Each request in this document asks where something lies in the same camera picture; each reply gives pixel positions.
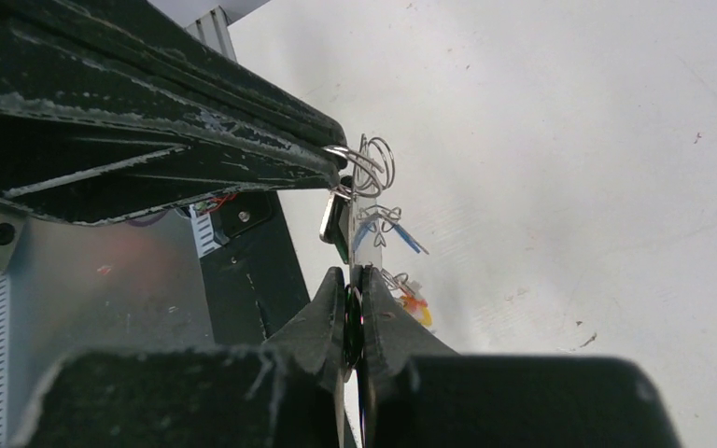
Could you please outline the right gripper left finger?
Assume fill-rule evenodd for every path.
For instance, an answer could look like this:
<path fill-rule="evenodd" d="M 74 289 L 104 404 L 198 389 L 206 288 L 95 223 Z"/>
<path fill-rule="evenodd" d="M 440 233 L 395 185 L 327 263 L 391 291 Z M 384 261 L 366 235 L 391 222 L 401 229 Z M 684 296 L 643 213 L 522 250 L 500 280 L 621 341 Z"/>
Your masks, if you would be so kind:
<path fill-rule="evenodd" d="M 15 447 L 342 447 L 343 271 L 271 338 L 80 351 L 39 382 Z"/>

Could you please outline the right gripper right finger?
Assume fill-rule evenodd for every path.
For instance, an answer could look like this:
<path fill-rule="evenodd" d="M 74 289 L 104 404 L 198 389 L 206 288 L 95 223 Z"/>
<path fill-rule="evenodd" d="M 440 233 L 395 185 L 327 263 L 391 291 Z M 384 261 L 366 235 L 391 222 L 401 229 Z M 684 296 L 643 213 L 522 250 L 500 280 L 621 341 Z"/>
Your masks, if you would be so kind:
<path fill-rule="evenodd" d="M 461 355 L 360 276 L 367 447 L 676 447 L 659 393 L 615 357 Z"/>

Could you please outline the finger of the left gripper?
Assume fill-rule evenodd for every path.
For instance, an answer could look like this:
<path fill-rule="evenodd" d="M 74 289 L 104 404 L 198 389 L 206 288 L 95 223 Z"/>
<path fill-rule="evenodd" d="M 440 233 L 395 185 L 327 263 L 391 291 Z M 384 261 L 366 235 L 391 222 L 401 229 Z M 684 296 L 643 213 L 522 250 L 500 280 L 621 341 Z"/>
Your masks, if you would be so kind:
<path fill-rule="evenodd" d="M 220 194 L 337 184 L 337 162 L 320 149 L 198 119 L 185 135 L 166 120 L 0 94 L 0 205 L 99 226 Z"/>
<path fill-rule="evenodd" d="M 208 112 L 328 155 L 345 141 L 334 119 L 218 55 L 147 1 L 0 1 L 0 94 L 12 92 L 166 120 L 185 135 Z"/>

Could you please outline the metal keyring plate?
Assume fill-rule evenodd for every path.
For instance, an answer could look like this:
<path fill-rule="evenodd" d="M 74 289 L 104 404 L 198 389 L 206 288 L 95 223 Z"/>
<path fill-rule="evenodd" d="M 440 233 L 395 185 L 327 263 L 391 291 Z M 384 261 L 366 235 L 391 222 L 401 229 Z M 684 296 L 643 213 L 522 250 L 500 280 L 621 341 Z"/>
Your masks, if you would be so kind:
<path fill-rule="evenodd" d="M 349 215 L 349 289 L 346 328 L 347 356 L 358 377 L 358 409 L 362 445 L 377 447 L 378 414 L 382 400 L 384 358 L 380 313 L 385 289 L 378 268 L 382 249 L 373 242 L 379 230 L 376 200 L 355 196 Z"/>

